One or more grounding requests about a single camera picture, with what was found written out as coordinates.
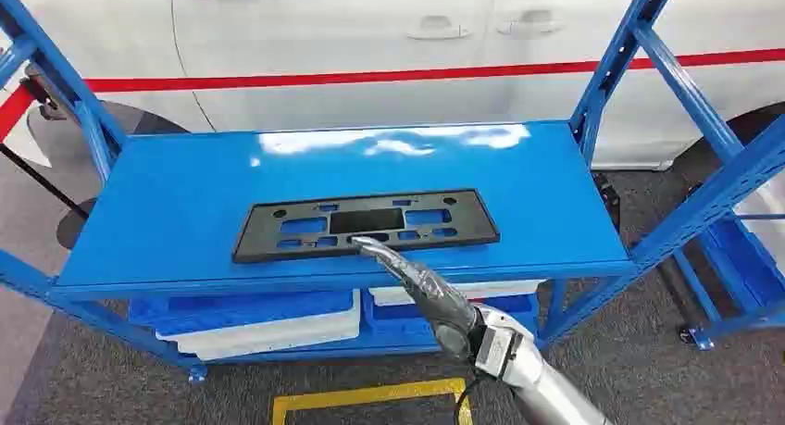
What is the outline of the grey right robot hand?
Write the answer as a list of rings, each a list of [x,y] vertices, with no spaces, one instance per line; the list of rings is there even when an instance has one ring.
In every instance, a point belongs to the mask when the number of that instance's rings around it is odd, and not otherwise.
[[[460,360],[475,359],[485,326],[479,310],[464,295],[434,270],[371,237],[354,236],[351,244],[361,254],[375,258],[401,283],[445,353]]]

